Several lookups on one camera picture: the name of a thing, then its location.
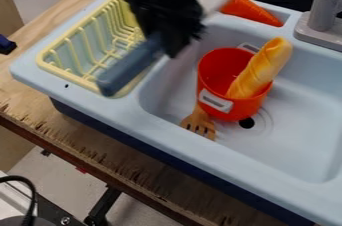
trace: yellow dish rack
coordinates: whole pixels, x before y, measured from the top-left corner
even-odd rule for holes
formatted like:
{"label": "yellow dish rack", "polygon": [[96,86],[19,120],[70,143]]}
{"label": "yellow dish rack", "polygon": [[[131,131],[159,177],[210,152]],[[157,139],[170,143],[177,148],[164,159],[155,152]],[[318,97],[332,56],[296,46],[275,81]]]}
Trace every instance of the yellow dish rack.
{"label": "yellow dish rack", "polygon": [[[36,57],[38,67],[99,93],[96,78],[144,40],[129,5],[108,0]],[[134,78],[113,98],[127,95],[144,77]]]}

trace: gray object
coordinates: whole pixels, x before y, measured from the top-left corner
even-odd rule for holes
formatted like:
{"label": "gray object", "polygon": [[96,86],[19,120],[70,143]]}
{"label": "gray object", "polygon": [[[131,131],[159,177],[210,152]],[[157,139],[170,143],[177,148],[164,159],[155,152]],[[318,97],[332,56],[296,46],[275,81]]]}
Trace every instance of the gray object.
{"label": "gray object", "polygon": [[299,19],[294,35],[297,39],[342,51],[341,0],[314,0],[311,11]]}
{"label": "gray object", "polygon": [[160,33],[152,34],[124,59],[103,72],[96,81],[101,93],[104,96],[113,96],[151,66],[162,55],[161,42]]}

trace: wooden spatula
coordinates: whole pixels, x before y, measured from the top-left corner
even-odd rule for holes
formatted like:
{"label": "wooden spatula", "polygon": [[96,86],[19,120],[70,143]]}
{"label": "wooden spatula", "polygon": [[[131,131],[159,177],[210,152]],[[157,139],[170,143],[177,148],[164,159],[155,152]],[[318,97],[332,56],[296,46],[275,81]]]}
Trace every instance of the wooden spatula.
{"label": "wooden spatula", "polygon": [[216,130],[214,122],[209,118],[209,115],[199,106],[199,104],[195,105],[192,114],[182,120],[180,126],[215,141]]}

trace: metal stand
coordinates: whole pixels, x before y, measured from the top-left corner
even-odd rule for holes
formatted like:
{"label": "metal stand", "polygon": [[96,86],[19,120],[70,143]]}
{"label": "metal stand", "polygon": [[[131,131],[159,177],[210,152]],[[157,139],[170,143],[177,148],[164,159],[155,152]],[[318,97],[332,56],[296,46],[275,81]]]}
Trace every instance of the metal stand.
{"label": "metal stand", "polygon": [[88,226],[107,226],[106,214],[120,195],[121,191],[108,187],[107,191],[90,211],[88,217],[84,219],[84,223]]}

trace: faucet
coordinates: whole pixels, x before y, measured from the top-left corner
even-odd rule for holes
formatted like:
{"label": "faucet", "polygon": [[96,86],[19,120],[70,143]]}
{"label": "faucet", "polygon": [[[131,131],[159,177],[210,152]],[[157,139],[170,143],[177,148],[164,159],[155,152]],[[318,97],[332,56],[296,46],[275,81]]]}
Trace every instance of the faucet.
{"label": "faucet", "polygon": [[342,0],[314,0],[299,19],[294,36],[302,41],[342,52],[342,20],[336,17]]}

